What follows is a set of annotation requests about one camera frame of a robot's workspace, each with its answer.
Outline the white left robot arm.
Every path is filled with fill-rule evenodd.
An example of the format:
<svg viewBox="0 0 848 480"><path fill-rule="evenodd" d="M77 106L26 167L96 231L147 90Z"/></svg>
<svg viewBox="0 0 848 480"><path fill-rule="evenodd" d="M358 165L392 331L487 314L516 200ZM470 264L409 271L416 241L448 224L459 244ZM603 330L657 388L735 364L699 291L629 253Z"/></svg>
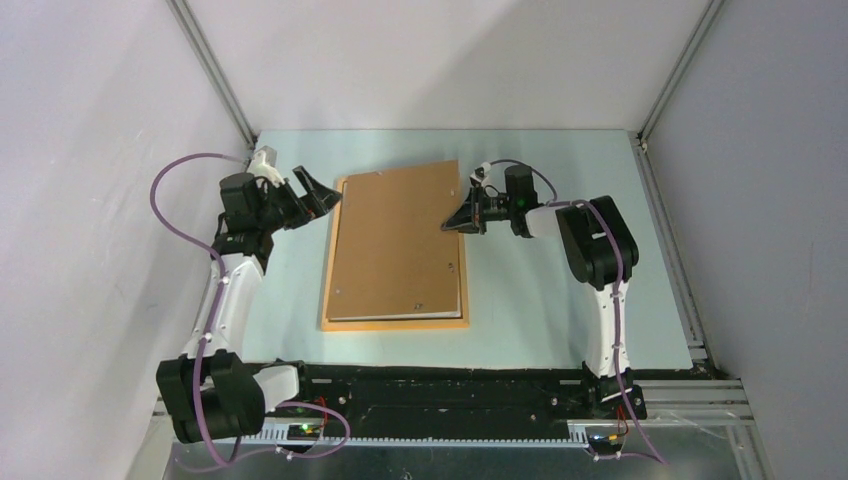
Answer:
<svg viewBox="0 0 848 480"><path fill-rule="evenodd" d="M315 388L298 364L274 361L254 369L241 359L249 313L267 273L272 236L329 214L340 192L302 166L298 194L273 167L229 175L219 183L223 210L214 240L202 243L210 273L191 336L175 359L162 361L156 382L177 439L184 444L255 435L280 405L304 416Z"/></svg>

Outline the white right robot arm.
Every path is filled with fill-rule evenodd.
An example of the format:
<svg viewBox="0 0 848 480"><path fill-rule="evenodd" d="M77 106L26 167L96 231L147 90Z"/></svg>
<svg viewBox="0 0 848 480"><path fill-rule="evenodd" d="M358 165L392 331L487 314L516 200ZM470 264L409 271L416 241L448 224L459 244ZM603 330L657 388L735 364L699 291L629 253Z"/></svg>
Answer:
<svg viewBox="0 0 848 480"><path fill-rule="evenodd" d="M490 179L492 163L471 173L468 194L441 225L444 231L483 235L489 223L506 221L522 238L558 237L573 278L593 302L584 323L588 346L581 365L581 402L596 418L637 420L642 395L634 383L626 348L625 300L640 254L614 200L541 202L534 181L540 172L518 160L504 159L504 187Z"/></svg>

